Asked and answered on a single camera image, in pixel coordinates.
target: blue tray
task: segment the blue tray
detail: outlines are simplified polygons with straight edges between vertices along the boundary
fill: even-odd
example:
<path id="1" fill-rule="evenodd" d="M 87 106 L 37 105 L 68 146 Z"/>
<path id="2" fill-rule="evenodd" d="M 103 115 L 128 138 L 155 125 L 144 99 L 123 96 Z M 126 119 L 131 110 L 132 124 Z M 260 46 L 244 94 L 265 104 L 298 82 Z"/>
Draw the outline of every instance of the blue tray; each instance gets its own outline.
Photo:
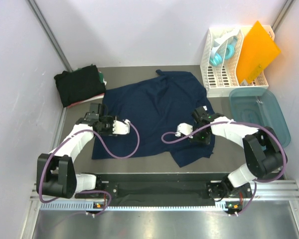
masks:
<path id="1" fill-rule="evenodd" d="M 269 126 L 274 129 L 282 146 L 288 146 L 290 133 L 273 93 L 264 88 L 241 87 L 230 93 L 229 101 L 235 121 Z"/>

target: ear cushion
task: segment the ear cushion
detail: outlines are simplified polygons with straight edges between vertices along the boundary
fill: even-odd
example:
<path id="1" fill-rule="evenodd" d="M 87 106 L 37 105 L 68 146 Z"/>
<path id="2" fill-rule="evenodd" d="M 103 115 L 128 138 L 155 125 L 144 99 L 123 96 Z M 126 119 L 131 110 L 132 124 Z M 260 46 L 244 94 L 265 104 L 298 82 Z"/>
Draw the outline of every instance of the ear cushion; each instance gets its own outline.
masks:
<path id="1" fill-rule="evenodd" d="M 209 63 L 212 66 L 218 66 L 222 62 L 223 62 L 223 58 L 221 58 L 221 56 L 218 53 L 215 54 L 214 58 L 209 58 Z"/>
<path id="2" fill-rule="evenodd" d="M 225 54 L 225 60 L 232 58 L 234 53 L 235 53 L 235 47 L 231 44 L 228 44 L 226 49 L 226 54 Z"/>

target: folded clothes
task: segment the folded clothes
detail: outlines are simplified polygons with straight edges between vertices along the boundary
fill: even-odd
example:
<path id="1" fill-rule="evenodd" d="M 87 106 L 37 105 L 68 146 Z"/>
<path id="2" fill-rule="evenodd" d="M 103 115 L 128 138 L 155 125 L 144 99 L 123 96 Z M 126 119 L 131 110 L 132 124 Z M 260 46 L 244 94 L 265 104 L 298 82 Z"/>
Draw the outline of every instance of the folded clothes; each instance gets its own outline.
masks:
<path id="1" fill-rule="evenodd" d="M 199 158 L 209 158 L 215 144 L 203 146 L 184 140 L 175 144 L 161 141 L 163 133 L 176 131 L 180 123 L 194 124 L 191 113 L 199 106 L 207 106 L 210 114 L 214 111 L 206 97 L 205 88 L 190 72 L 162 72 L 160 76 L 116 89 L 108 90 L 103 98 L 109 115 L 129 119 L 140 133 L 140 146 L 133 157 L 156 155 L 169 151 L 176 163 L 183 167 Z M 131 130 L 127 135 L 118 137 L 103 136 L 109 150 L 117 156 L 130 154 L 137 141 Z M 166 140 L 173 140 L 173 135 Z M 92 159 L 105 159 L 111 156 L 96 138 Z"/>
<path id="2" fill-rule="evenodd" d="M 85 101 L 105 93 L 105 84 L 101 83 L 98 68 L 87 66 L 74 72 L 63 71 L 54 77 L 63 107 Z"/>

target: white wall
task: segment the white wall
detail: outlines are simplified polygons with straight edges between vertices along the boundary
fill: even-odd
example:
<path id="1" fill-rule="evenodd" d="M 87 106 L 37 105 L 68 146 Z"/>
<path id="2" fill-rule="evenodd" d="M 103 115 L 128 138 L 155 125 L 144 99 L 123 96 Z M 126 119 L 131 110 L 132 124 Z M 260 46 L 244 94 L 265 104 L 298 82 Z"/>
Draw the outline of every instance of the white wall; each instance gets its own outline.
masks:
<path id="1" fill-rule="evenodd" d="M 281 55 L 268 67 L 269 89 L 284 113 L 292 140 L 286 148 L 288 176 L 299 186 L 299 0 L 278 29 L 275 41 Z"/>
<path id="2" fill-rule="evenodd" d="M 198 65 L 216 25 L 271 25 L 285 0 L 37 0 L 73 69 Z"/>
<path id="3" fill-rule="evenodd" d="M 41 152 L 51 149 L 64 70 L 24 0 L 0 0 L 0 239 L 17 238 Z"/>

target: black folded cloth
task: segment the black folded cloth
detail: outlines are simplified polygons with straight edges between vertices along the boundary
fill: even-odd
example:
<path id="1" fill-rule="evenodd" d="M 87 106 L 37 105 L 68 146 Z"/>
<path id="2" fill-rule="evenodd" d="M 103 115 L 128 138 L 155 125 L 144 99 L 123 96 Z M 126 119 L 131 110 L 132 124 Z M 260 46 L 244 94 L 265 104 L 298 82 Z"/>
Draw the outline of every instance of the black folded cloth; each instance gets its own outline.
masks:
<path id="1" fill-rule="evenodd" d="M 105 93 L 98 68 L 87 66 L 74 72 L 63 71 L 54 77 L 63 107 Z"/>

